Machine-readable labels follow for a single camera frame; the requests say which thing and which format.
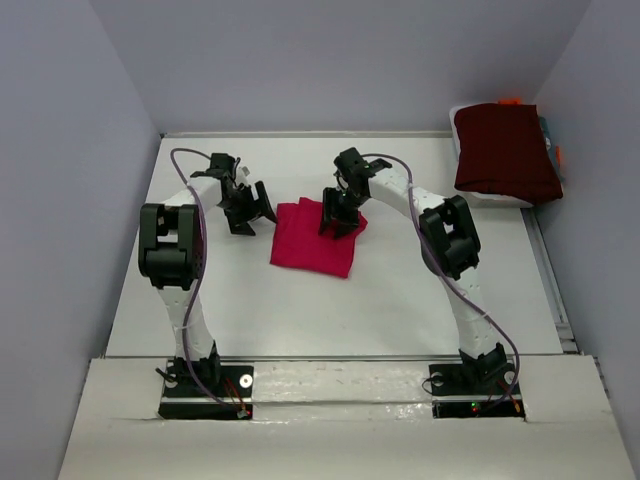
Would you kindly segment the pink t-shirt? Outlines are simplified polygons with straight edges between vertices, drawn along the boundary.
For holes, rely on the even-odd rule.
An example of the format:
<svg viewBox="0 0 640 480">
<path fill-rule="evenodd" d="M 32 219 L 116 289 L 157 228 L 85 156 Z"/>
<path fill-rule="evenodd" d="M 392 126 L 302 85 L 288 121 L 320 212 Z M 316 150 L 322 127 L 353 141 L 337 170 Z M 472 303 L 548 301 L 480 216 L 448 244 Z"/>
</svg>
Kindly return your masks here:
<svg viewBox="0 0 640 480">
<path fill-rule="evenodd" d="M 346 279 L 355 257 L 356 238 L 366 229 L 360 214 L 359 226 L 340 239 L 333 231 L 319 233 L 322 203 L 300 197 L 297 203 L 280 203 L 273 236 L 270 263 Z"/>
</svg>

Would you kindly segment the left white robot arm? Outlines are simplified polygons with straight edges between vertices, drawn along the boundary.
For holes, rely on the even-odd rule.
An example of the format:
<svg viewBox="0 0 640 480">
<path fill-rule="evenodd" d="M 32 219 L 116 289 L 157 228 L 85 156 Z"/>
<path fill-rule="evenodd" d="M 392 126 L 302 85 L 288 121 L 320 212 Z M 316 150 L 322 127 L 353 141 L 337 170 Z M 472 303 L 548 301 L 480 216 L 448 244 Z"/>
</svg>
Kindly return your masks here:
<svg viewBox="0 0 640 480">
<path fill-rule="evenodd" d="M 138 268 L 163 300 L 174 333 L 173 364 L 162 376 L 171 386 L 212 396 L 222 366 L 199 298 L 208 258 L 206 214 L 221 210 L 230 233 L 244 237 L 256 234 L 252 222 L 277 219 L 264 183 L 251 184 L 238 157 L 175 148 L 170 161 L 183 189 L 140 208 Z"/>
</svg>

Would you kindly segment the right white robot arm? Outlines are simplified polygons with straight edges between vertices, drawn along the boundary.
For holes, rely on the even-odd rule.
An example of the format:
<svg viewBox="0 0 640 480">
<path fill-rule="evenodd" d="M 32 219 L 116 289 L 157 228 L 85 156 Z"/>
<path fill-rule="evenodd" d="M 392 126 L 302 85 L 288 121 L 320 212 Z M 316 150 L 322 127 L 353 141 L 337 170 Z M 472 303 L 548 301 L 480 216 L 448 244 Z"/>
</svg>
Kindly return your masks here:
<svg viewBox="0 0 640 480">
<path fill-rule="evenodd" d="M 486 390 L 506 368 L 507 358 L 480 292 L 481 243 L 466 200 L 416 186 L 408 165 L 389 155 L 363 155 L 349 148 L 334 165 L 337 185 L 323 190 L 319 232 L 329 232 L 334 239 L 353 233 L 360 226 L 360 208 L 369 200 L 411 220 L 423 262 L 449 299 L 459 336 L 462 384 L 473 392 Z"/>
</svg>

